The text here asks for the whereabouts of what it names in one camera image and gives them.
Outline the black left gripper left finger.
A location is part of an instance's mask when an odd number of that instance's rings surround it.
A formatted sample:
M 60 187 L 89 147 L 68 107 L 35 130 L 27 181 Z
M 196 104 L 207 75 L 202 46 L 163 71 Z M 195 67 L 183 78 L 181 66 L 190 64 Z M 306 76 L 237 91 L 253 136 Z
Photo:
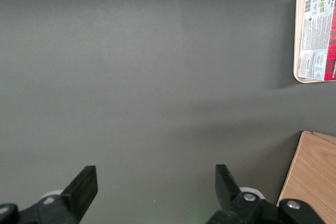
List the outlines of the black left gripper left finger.
M 83 170 L 59 194 L 43 197 L 26 208 L 1 204 L 1 223 L 80 223 L 98 192 L 94 165 Z

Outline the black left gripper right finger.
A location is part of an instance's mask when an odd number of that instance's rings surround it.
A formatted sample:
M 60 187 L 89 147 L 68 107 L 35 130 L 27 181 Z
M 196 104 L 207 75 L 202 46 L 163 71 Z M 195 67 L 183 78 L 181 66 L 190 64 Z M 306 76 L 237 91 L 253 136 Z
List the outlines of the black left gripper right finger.
M 283 199 L 275 206 L 254 192 L 242 191 L 224 164 L 215 167 L 215 190 L 221 210 L 207 223 L 323 223 L 302 200 Z

